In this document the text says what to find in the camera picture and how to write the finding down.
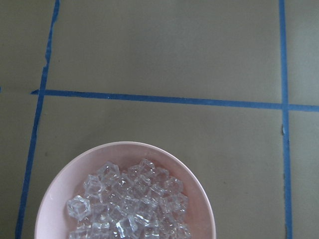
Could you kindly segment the pink bowl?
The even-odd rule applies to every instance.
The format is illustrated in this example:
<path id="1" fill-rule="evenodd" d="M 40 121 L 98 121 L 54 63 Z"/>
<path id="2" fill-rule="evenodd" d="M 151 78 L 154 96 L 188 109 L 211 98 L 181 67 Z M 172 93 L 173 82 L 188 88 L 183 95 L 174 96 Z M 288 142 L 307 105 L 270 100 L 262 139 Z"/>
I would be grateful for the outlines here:
<path id="1" fill-rule="evenodd" d="M 216 238 L 213 211 L 202 185 L 195 175 L 175 156 L 158 147 L 133 141 L 111 142 L 89 149 L 71 160 L 53 179 L 40 204 L 34 230 L 36 239 L 66 239 L 74 229 L 66 209 L 67 200 L 83 190 L 86 177 L 107 161 L 126 169 L 143 158 L 167 169 L 184 184 L 189 199 L 186 222 L 192 238 Z"/>

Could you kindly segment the pile of clear ice cubes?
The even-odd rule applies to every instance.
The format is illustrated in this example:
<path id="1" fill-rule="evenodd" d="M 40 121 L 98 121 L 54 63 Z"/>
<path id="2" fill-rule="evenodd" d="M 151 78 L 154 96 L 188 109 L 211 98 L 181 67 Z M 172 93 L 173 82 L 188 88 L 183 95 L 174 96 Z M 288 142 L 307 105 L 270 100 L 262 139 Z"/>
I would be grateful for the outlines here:
<path id="1" fill-rule="evenodd" d="M 143 159 L 121 170 L 107 162 L 66 204 L 71 239 L 189 239 L 188 197 L 169 171 Z"/>

